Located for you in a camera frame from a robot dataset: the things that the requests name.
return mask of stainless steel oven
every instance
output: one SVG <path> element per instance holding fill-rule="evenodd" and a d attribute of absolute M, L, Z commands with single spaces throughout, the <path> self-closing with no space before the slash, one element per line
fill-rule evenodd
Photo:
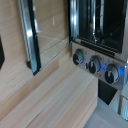
<path fill-rule="evenodd" d="M 127 82 L 128 0 L 68 0 L 73 61 L 117 89 Z"/>

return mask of oven knob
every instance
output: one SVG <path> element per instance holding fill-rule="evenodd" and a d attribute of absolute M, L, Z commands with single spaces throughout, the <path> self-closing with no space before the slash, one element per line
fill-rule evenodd
<path fill-rule="evenodd" d="M 117 66 L 110 64 L 107 67 L 107 71 L 105 72 L 105 80 L 109 83 L 109 84 L 113 84 L 115 83 L 118 79 L 119 79 L 119 69 L 117 68 Z"/>
<path fill-rule="evenodd" d="M 75 54 L 73 55 L 73 61 L 75 65 L 79 65 L 84 61 L 84 54 L 81 49 L 77 49 Z"/>
<path fill-rule="evenodd" d="M 95 74 L 100 71 L 101 64 L 100 59 L 96 56 L 92 57 L 91 61 L 89 62 L 89 71 L 92 74 Z"/>

